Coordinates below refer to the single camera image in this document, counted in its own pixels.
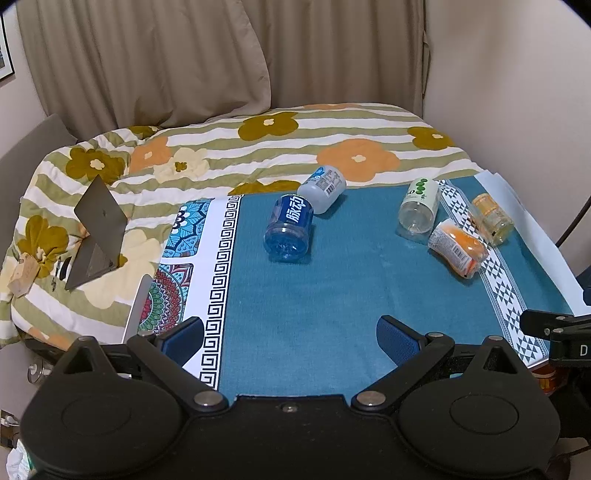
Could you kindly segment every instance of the olive green flower pattern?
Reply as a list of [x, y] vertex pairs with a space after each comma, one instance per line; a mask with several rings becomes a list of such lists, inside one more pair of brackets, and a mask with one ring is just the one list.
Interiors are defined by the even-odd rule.
[[265, 135], [282, 137], [297, 130], [293, 120], [296, 112], [280, 112], [275, 115], [259, 115], [247, 118], [238, 129], [238, 136], [246, 141], [258, 140]]
[[150, 127], [149, 125], [138, 125], [136, 127], [129, 127], [131, 133], [133, 133], [140, 140], [145, 140], [154, 135], [158, 130], [158, 127]]
[[111, 157], [106, 153], [90, 148], [74, 147], [70, 150], [70, 158], [66, 164], [66, 175], [80, 180], [85, 177], [92, 181], [98, 175], [107, 185], [113, 185], [125, 171], [125, 160]]
[[242, 183], [230, 190], [228, 195], [246, 195], [248, 193], [294, 192], [300, 187], [300, 182], [293, 180], [277, 180], [268, 185], [255, 180], [252, 183]]
[[423, 150], [443, 150], [447, 147], [455, 147], [456, 144], [446, 134], [430, 127], [411, 127], [408, 134], [414, 137], [415, 147]]
[[25, 238], [17, 243], [19, 251], [28, 253], [40, 266], [39, 278], [48, 276], [57, 258], [66, 253], [68, 232], [62, 226], [49, 226], [47, 219], [34, 215], [27, 221]]

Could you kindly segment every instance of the pillow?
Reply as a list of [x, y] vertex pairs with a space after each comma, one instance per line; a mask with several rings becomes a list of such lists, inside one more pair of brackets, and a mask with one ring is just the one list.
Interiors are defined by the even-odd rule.
[[2, 260], [12, 242], [21, 197], [35, 169], [48, 153], [67, 145], [75, 145], [76, 141], [76, 137], [70, 135], [60, 117], [54, 113], [0, 158], [0, 257]]

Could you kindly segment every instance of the striped quilt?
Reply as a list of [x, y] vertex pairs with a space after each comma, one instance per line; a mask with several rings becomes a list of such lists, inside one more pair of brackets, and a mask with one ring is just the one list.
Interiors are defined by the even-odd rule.
[[[337, 167], [348, 187], [480, 171], [444, 133], [377, 103], [274, 109], [166, 130], [130, 127], [63, 147], [45, 157], [21, 199], [0, 272], [0, 345], [23, 332], [62, 349], [79, 335], [120, 343], [139, 281], [155, 274], [183, 203], [292, 191], [319, 164]], [[97, 175], [129, 219], [119, 268], [66, 291], [72, 259], [87, 235], [74, 207]], [[392, 205], [392, 221], [397, 208]], [[8, 281], [25, 252], [40, 272], [26, 295], [13, 298]]]

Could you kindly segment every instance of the laptop lid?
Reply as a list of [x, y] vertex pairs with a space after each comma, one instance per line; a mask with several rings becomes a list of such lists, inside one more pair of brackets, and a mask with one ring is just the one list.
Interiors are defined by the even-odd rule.
[[74, 214], [96, 244], [115, 264], [119, 260], [127, 217], [100, 176], [96, 176], [82, 195]]

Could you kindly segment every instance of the white paper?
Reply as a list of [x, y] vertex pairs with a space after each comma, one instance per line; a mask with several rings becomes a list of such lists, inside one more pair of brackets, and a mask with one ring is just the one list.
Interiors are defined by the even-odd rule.
[[590, 314], [591, 307], [585, 305], [583, 301], [583, 289], [558, 248], [530, 213], [525, 210], [515, 190], [501, 175], [498, 173], [493, 175], [488, 170], [475, 175], [475, 179], [481, 183], [507, 215], [511, 217], [515, 229], [519, 232], [535, 259], [554, 282], [573, 314], [576, 316]]

